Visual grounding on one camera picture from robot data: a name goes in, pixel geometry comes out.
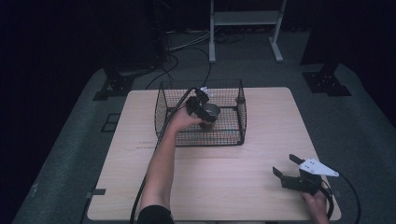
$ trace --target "dark background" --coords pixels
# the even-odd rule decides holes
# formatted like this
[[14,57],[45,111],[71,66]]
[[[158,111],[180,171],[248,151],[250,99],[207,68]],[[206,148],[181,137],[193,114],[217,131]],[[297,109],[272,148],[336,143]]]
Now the dark background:
[[[216,2],[218,10],[279,6]],[[105,66],[155,67],[163,59],[163,31],[208,28],[208,0],[168,0],[157,9],[160,20],[143,0],[0,2],[3,223],[14,218],[93,73]],[[302,64],[335,57],[395,124],[394,12],[395,3],[385,0],[289,0],[282,30],[312,29]]]

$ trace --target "shelf leg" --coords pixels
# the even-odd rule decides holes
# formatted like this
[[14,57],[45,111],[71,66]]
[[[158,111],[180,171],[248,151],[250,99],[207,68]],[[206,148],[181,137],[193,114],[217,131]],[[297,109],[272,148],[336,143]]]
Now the shelf leg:
[[210,40],[209,40],[209,62],[214,63],[216,61],[215,51],[215,21],[214,21],[214,0],[210,1]]
[[280,53],[280,50],[279,50],[279,47],[277,46],[276,41],[277,41],[277,37],[279,35],[280,25],[282,24],[283,14],[285,13],[286,3],[287,3],[287,0],[282,1],[282,5],[280,7],[280,10],[279,10],[279,13],[278,13],[277,19],[276,19],[276,27],[275,27],[274,36],[269,38],[271,48],[273,49],[277,63],[283,62],[283,57],[282,57],[282,54]]

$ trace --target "wire cage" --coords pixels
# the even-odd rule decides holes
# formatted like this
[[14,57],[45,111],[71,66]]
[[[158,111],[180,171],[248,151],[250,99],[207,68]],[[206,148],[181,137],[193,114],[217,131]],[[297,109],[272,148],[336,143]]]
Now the wire cage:
[[[155,131],[157,136],[165,120],[183,95],[190,88],[200,88],[203,81],[162,82],[155,106]],[[205,83],[209,91],[209,103],[220,108],[218,119],[210,131],[200,125],[192,125],[177,136],[177,147],[241,146],[245,142],[247,129],[247,106],[242,80],[210,80]]]

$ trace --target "black sleeve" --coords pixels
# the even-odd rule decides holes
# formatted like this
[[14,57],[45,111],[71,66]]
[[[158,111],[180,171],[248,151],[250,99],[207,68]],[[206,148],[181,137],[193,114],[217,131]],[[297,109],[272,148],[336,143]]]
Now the black sleeve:
[[140,211],[137,224],[175,224],[175,222],[171,211],[160,205],[150,205]]

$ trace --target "hand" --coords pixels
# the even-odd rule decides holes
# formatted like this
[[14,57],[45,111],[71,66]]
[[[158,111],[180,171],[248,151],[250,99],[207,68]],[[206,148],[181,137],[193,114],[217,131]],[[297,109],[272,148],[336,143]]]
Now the hand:
[[305,200],[309,215],[312,217],[312,220],[317,224],[329,223],[326,212],[326,196],[321,191],[318,191],[313,196],[310,193],[302,192],[302,196]]
[[193,124],[201,123],[202,120],[199,118],[194,118],[187,113],[187,108],[182,104],[175,115],[172,117],[168,128],[180,132],[183,129],[190,127]]

